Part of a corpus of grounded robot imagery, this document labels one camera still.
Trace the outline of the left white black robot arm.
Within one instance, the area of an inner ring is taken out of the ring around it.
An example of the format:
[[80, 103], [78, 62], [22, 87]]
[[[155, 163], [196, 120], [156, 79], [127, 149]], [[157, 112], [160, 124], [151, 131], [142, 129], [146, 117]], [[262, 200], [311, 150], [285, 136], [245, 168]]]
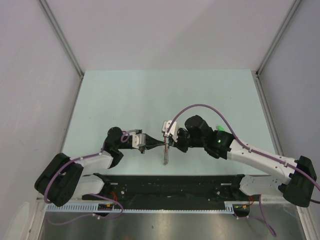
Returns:
[[61, 207], [70, 199], [94, 194], [105, 200], [110, 196], [111, 188], [99, 175], [103, 169], [112, 169], [124, 157], [122, 150], [146, 150], [165, 145], [140, 129], [123, 131], [115, 126], [108, 130], [102, 148], [97, 153], [71, 158], [64, 153], [54, 156], [34, 184], [34, 188], [43, 195], [47, 204]]

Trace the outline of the silver red keyring holder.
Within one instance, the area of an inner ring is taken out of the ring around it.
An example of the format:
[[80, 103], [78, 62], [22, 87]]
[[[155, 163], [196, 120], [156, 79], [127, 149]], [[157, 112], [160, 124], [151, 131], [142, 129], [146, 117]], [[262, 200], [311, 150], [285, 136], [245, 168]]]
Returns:
[[164, 141], [164, 150], [163, 150], [163, 164], [167, 165], [169, 163], [169, 144]]

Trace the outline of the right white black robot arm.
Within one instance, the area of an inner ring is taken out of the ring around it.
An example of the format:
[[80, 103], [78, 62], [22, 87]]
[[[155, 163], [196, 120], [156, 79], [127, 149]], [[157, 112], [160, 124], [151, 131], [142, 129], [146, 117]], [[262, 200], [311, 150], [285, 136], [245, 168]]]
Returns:
[[312, 200], [317, 175], [312, 161], [271, 154], [242, 143], [224, 130], [214, 130], [200, 116], [185, 121], [180, 128], [174, 121], [163, 124], [162, 132], [169, 145], [185, 153], [190, 148], [203, 148], [215, 159], [225, 159], [251, 166], [265, 176], [244, 175], [230, 188], [231, 196], [242, 201], [247, 196], [282, 196], [289, 203], [307, 208]]

